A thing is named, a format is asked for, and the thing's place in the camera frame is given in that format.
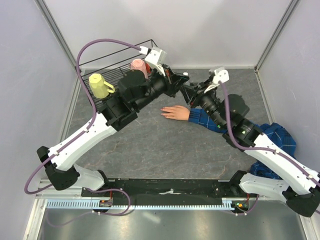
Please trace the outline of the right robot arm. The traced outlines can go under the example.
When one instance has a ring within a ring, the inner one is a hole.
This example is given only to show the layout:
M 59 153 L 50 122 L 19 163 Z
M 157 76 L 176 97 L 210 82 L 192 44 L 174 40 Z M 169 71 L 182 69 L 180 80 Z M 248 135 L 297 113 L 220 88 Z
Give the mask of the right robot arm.
M 201 107 L 217 127 L 227 130 L 223 138 L 229 145 L 260 161 L 281 178 L 238 171 L 229 184 L 230 193 L 235 197 L 244 193 L 269 197 L 285 203 L 301 216 L 311 217 L 320 205 L 320 174 L 276 146 L 248 120 L 250 108 L 242 96 L 225 93 L 224 100 L 220 100 L 216 90 L 208 81 L 184 84 L 180 89 L 187 104 Z

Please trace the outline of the blue plaid sleeve forearm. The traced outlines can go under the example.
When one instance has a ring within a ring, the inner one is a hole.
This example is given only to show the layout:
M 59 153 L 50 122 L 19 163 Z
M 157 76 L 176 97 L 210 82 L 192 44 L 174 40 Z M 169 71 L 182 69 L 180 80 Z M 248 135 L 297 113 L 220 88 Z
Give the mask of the blue plaid sleeve forearm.
M 191 108 L 188 121 L 190 123 L 205 127 L 206 129 L 215 133 L 224 134 L 227 132 L 226 129 L 219 128 L 202 108 Z

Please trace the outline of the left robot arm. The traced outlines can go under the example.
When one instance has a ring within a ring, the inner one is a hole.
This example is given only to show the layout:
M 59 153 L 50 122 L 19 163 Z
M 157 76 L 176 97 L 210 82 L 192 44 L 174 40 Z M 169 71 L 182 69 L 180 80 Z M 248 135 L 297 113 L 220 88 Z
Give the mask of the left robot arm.
M 188 73 L 175 73 L 168 66 L 164 74 L 152 70 L 149 79 L 140 70 L 127 71 L 117 82 L 116 91 L 102 100 L 102 107 L 88 123 L 56 146 L 37 150 L 53 187 L 57 191 L 86 188 L 99 197 L 106 196 L 110 191 L 106 175 L 101 170 L 78 166 L 77 160 L 137 119 L 138 112 L 161 94 L 174 97 L 189 79 Z

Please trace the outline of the mannequin hand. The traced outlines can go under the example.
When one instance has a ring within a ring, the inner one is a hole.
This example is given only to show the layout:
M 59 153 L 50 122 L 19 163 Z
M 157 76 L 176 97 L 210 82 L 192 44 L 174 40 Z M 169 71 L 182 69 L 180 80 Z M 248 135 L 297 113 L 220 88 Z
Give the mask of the mannequin hand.
M 166 119 L 188 121 L 190 110 L 181 105 L 166 106 L 161 108 L 161 115 Z

